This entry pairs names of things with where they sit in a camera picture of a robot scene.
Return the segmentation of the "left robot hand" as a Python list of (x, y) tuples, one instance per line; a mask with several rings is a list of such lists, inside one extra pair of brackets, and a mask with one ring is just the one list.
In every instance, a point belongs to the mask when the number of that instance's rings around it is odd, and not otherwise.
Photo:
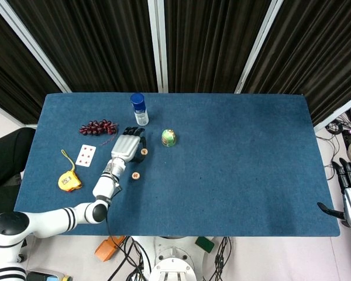
[(126, 127), (113, 146), (111, 158), (120, 158), (125, 163), (144, 161), (146, 154), (142, 150), (147, 149), (146, 138), (142, 136), (144, 131), (140, 127)]

